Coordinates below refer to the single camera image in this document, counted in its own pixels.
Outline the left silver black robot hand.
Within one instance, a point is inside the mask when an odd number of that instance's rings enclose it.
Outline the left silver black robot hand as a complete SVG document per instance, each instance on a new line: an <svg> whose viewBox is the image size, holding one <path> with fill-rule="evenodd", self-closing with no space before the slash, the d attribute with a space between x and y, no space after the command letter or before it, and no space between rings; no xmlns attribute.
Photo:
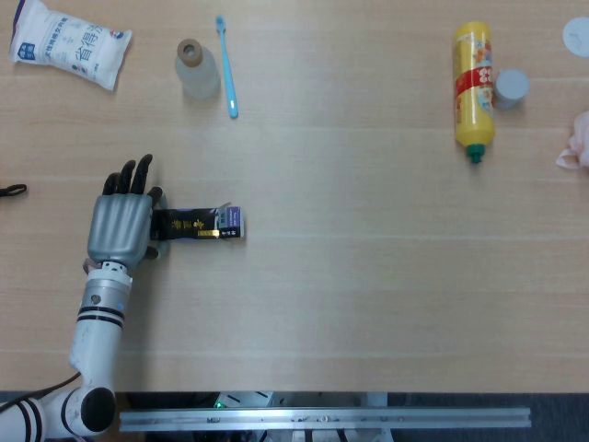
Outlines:
<svg viewBox="0 0 589 442"><path fill-rule="evenodd" d="M146 188L152 161L150 154L138 161L129 160L105 180L94 206L83 264L85 272L109 262L130 270L167 252L165 241L151 237L155 211L167 208L162 187Z"/></svg>

